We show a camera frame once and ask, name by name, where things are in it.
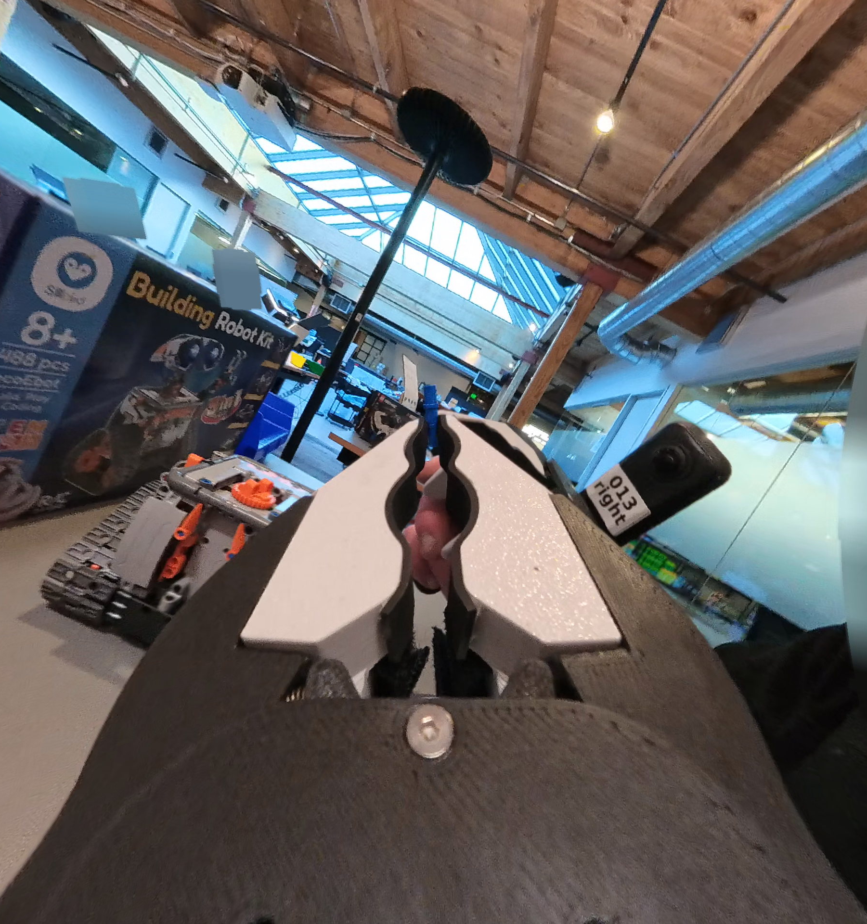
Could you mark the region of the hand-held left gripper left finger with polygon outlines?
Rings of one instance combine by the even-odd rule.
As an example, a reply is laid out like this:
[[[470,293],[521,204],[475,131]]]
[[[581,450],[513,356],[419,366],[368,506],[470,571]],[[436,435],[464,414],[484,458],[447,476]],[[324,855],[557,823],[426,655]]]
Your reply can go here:
[[[411,552],[427,424],[411,420],[318,490],[244,629],[246,647],[346,665],[399,661],[414,626]]]

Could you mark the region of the blue robot kit box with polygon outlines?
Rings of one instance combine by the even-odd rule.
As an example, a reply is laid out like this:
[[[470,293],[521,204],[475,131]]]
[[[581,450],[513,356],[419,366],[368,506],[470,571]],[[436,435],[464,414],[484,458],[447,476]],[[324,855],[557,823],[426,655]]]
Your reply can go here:
[[[0,171],[0,526],[233,449],[296,341]]]

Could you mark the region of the silver ventilation duct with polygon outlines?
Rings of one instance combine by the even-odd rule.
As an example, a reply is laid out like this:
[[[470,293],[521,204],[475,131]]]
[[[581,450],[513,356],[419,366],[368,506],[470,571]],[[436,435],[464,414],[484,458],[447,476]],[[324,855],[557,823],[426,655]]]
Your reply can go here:
[[[630,363],[669,364],[676,354],[673,348],[641,343],[630,332],[866,184],[867,109],[608,315],[599,325],[599,340],[610,353]]]

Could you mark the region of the blue plastic bin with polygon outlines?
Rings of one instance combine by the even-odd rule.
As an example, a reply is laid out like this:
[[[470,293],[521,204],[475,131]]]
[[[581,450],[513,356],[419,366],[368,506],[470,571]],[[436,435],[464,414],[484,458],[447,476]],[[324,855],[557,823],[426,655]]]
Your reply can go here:
[[[268,393],[233,452],[264,462],[266,456],[282,450],[293,430],[296,408],[288,398]]]

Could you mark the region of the grey orange tracked toy robot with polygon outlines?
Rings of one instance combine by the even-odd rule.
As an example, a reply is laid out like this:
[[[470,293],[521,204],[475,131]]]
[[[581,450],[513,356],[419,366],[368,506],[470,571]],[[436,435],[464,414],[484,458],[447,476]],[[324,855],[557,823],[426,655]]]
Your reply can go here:
[[[253,535],[321,486],[285,463],[187,456],[69,547],[39,592],[61,615],[150,646]]]

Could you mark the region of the wooden post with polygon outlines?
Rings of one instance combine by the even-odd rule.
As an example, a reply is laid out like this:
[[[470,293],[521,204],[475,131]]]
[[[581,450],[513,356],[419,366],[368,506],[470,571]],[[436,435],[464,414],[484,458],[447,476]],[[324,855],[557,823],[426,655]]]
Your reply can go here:
[[[596,308],[603,295],[604,286],[598,284],[598,279],[596,278],[590,278],[582,285],[577,301],[544,353],[524,393],[510,414],[508,419],[510,425],[521,430],[529,423],[532,413],[541,402],[555,373],[561,367],[568,351],[581,333],[587,318]]]

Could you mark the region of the blue connector pin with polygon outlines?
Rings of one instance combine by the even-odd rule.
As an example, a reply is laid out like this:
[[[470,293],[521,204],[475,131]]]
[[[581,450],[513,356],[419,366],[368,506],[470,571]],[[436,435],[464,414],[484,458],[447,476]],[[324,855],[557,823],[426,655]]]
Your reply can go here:
[[[440,399],[436,385],[421,385],[417,413],[427,425],[427,450],[431,457],[439,456],[439,412]]]

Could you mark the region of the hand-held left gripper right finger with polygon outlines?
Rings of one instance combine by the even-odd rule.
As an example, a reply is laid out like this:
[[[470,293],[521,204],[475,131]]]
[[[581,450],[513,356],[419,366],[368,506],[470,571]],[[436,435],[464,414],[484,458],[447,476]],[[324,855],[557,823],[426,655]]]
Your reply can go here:
[[[620,628],[557,508],[566,495],[541,450],[504,422],[441,417],[440,465],[458,528],[443,548],[454,656],[517,665],[621,648]]]

